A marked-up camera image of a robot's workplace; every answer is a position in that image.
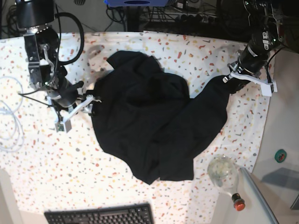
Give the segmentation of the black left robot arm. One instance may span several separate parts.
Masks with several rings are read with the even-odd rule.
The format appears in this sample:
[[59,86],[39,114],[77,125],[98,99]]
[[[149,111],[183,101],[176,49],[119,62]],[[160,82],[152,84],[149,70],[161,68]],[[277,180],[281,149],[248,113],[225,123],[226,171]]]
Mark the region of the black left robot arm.
[[277,84],[270,75],[273,50],[284,49],[280,34],[283,18],[281,7],[271,0],[244,0],[249,24],[255,22],[250,32],[251,39],[235,62],[228,65],[230,74],[223,78],[233,91],[239,91],[250,82],[260,86],[262,95],[272,96],[277,92]]

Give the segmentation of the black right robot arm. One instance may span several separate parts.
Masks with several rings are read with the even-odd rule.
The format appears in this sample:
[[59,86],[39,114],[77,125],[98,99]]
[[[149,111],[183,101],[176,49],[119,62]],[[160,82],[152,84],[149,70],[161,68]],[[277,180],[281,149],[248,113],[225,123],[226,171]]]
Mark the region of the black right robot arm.
[[[24,43],[28,56],[29,85],[34,92],[44,91],[50,99],[49,106],[59,114],[66,110],[76,114],[82,110],[94,115],[93,103],[101,102],[92,94],[79,94],[84,83],[71,84],[67,80],[65,66],[76,62],[83,53],[85,37],[79,19],[68,12],[59,12],[53,0],[17,0],[15,2],[17,28],[25,31]],[[57,33],[50,25],[62,17],[72,19],[79,29],[80,46],[77,54],[67,61],[60,61],[59,50],[62,33]]]

